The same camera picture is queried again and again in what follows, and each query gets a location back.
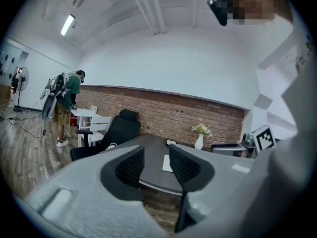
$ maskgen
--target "fluorescent light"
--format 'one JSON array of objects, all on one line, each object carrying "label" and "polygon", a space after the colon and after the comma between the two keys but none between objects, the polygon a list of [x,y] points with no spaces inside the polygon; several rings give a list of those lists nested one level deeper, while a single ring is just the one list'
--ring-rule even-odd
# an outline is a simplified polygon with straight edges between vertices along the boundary
[{"label": "fluorescent light", "polygon": [[62,30],[60,32],[60,34],[62,36],[65,36],[68,28],[70,27],[70,25],[74,21],[74,19],[75,19],[75,17],[72,14],[68,16],[68,18],[66,19],[66,22],[65,22],[65,24],[64,24],[64,26],[63,26],[63,28],[62,28]]}]

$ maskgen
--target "green t-shirt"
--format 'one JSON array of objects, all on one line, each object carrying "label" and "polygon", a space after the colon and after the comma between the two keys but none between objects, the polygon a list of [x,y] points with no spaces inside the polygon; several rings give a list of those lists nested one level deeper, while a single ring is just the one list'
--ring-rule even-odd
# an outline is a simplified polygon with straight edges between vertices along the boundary
[{"label": "green t-shirt", "polygon": [[72,104],[71,99],[70,99],[70,95],[79,93],[79,89],[80,89],[79,77],[77,77],[76,75],[70,76],[69,81],[66,85],[66,89],[68,90],[68,92],[66,93],[64,98],[60,99],[60,103],[63,105],[64,108],[70,109],[71,104]]}]

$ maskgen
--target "chair headrest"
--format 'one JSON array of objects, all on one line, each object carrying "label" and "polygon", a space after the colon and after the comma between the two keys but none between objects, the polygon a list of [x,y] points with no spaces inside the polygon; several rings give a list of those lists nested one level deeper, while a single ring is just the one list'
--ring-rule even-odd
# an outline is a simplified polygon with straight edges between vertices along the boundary
[{"label": "chair headrest", "polygon": [[123,109],[119,113],[120,117],[129,121],[137,121],[138,119],[138,112],[131,111],[128,109]]}]

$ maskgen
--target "white ceiling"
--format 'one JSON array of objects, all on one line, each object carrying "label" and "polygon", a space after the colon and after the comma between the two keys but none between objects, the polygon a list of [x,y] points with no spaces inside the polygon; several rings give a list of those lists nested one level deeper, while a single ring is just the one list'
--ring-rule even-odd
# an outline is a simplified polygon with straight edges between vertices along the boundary
[{"label": "white ceiling", "polygon": [[[74,0],[29,0],[26,6],[31,7],[33,13],[42,17],[57,34],[60,33],[68,15],[73,14],[76,19],[64,38],[84,53],[118,36],[149,29],[134,0],[84,0],[82,4],[81,0],[78,0],[75,5],[73,2]],[[149,2],[156,16],[152,0]],[[194,0],[159,0],[167,31],[169,26],[192,27],[193,4]],[[228,22],[227,26],[222,27],[208,8],[207,0],[196,0],[195,26],[226,32],[238,38],[251,53],[255,47],[259,47],[259,41],[268,42],[260,45],[260,52],[265,56],[271,49],[276,49],[279,38],[285,39],[290,31],[285,30],[285,22],[280,18],[263,25],[246,27]],[[256,53],[252,56],[256,58],[256,63],[261,62],[261,56]]]}]

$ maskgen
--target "red brick wall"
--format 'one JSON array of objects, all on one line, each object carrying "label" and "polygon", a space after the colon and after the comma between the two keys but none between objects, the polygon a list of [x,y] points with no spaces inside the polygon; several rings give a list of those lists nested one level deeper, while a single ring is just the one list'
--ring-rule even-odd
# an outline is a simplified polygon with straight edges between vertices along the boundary
[{"label": "red brick wall", "polygon": [[98,107],[101,116],[116,116],[122,109],[139,112],[141,133],[176,142],[195,144],[198,135],[192,126],[210,126],[213,137],[204,137],[204,147],[236,143],[240,139],[244,110],[178,95],[125,88],[81,86],[77,96],[80,108]]}]

